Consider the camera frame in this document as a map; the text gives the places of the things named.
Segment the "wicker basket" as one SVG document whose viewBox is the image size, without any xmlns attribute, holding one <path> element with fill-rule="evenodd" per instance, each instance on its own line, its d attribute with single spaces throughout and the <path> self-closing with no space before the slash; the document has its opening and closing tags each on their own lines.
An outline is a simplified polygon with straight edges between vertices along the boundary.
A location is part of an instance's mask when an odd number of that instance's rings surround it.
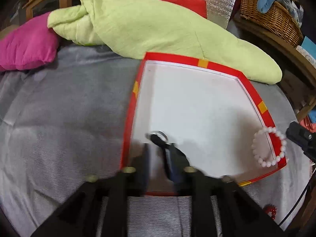
<svg viewBox="0 0 316 237">
<path fill-rule="evenodd" d="M 304 38 L 298 24 L 279 2 L 273 2 L 266 13 L 257 10 L 257 2 L 241 0 L 241 17 L 269 30 L 292 47 L 302 43 Z"/>
</svg>

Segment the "light blue cardboard box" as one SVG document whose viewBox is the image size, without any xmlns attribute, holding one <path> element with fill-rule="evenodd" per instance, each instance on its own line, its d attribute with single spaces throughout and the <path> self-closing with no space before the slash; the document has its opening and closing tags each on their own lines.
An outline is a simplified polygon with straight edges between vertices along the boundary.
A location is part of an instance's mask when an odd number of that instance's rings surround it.
<svg viewBox="0 0 316 237">
<path fill-rule="evenodd" d="M 306 50 L 314 59 L 316 59 L 316 44 L 307 36 L 304 37 L 301 47 Z"/>
</svg>

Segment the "silver bangle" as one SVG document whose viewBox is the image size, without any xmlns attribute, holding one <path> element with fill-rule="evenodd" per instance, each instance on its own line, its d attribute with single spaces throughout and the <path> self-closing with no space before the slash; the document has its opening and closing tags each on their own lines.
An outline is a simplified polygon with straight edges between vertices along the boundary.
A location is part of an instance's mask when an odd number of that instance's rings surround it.
<svg viewBox="0 0 316 237">
<path fill-rule="evenodd" d="M 150 140 L 152 135 L 157 135 L 164 142 L 169 142 L 167 135 L 163 131 L 151 131 L 145 134 L 146 139 Z"/>
</svg>

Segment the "magenta pillow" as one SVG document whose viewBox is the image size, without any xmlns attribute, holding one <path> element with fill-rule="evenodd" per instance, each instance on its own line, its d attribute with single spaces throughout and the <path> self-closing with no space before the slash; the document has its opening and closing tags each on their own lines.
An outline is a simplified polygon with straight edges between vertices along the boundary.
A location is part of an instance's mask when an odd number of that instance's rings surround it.
<svg viewBox="0 0 316 237">
<path fill-rule="evenodd" d="M 1 39 L 1 71 L 31 70 L 54 61 L 59 37 L 47 27 L 49 13 L 34 17 Z"/>
</svg>

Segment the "small red cushion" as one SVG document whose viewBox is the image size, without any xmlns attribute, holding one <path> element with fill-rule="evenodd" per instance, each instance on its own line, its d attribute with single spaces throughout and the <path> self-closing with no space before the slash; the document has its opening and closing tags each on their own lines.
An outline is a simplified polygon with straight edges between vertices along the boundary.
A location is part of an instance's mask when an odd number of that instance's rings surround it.
<svg viewBox="0 0 316 237">
<path fill-rule="evenodd" d="M 207 19 L 207 3 L 205 0 L 161 0 L 185 7 Z"/>
</svg>

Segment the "red shallow box tray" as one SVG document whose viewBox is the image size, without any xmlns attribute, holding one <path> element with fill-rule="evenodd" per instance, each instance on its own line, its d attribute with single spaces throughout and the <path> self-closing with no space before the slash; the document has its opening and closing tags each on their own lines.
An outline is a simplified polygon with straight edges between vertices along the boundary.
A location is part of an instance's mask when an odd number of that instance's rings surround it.
<svg viewBox="0 0 316 237">
<path fill-rule="evenodd" d="M 150 146 L 147 195 L 173 196 L 159 147 L 146 139 L 163 131 L 190 165 L 213 178 L 246 186 L 287 164 L 285 137 L 247 77 L 192 57 L 146 53 L 138 69 L 125 123 L 121 166 Z"/>
</svg>

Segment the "light green folded duvet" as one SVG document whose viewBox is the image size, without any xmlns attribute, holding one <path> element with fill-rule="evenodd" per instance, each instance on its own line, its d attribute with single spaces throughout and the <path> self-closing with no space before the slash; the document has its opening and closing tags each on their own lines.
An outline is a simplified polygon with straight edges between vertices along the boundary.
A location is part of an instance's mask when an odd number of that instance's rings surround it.
<svg viewBox="0 0 316 237">
<path fill-rule="evenodd" d="M 147 52 L 209 60 L 252 81 L 276 84 L 282 71 L 267 53 L 190 9 L 161 0 L 80 0 L 52 11 L 47 26 L 78 45 L 107 45 L 133 59 Z"/>
</svg>

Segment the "wooden side table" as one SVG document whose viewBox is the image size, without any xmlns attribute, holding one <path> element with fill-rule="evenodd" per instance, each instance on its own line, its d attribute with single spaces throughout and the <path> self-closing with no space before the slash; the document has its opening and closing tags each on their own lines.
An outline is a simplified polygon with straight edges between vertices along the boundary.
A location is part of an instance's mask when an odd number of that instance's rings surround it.
<svg viewBox="0 0 316 237">
<path fill-rule="evenodd" d="M 298 121 L 315 108 L 315 68 L 295 48 L 268 30 L 236 14 L 232 20 L 241 38 L 253 43 L 277 62 L 282 80 L 277 84 L 290 101 Z"/>
</svg>

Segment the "grey bed blanket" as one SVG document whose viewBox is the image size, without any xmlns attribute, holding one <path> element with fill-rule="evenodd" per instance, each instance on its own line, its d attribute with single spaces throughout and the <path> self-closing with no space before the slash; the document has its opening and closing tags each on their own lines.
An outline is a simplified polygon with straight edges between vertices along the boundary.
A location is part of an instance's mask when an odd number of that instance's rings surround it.
<svg viewBox="0 0 316 237">
<path fill-rule="evenodd" d="M 1 209 L 20 236 L 31 234 L 88 176 L 119 168 L 126 111 L 140 61 L 106 45 L 62 47 L 55 61 L 1 73 Z M 276 85 L 252 81 L 276 127 L 296 120 Z M 288 164 L 243 187 L 261 207 L 273 204 L 279 223 L 310 179 L 309 159 L 287 144 Z M 190 236 L 189 198 L 130 201 L 129 236 Z"/>
</svg>

